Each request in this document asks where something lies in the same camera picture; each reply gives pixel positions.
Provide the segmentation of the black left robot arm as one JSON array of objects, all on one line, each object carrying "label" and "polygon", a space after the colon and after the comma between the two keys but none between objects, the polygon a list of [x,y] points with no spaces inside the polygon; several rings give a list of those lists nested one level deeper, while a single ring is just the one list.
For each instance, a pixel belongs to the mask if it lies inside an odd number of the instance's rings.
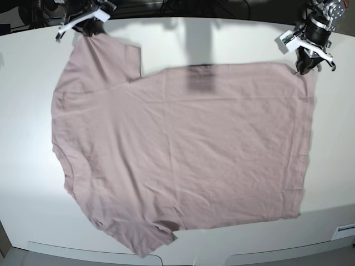
[{"label": "black left robot arm", "polygon": [[329,36],[336,30],[336,23],[343,17],[349,2],[344,0],[308,1],[301,11],[301,20],[293,30],[281,34],[278,42],[285,53],[297,54],[296,69],[301,75],[325,61],[336,70],[333,56],[326,52],[332,42]]}]

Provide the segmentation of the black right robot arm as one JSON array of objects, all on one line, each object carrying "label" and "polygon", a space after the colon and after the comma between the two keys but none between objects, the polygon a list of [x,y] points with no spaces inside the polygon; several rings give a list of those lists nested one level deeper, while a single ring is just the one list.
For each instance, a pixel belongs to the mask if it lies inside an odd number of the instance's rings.
[{"label": "black right robot arm", "polygon": [[103,33],[103,24],[116,10],[112,1],[34,1],[34,4],[34,18],[40,27],[48,27],[53,21],[59,23],[57,43],[70,30],[86,37]]}]

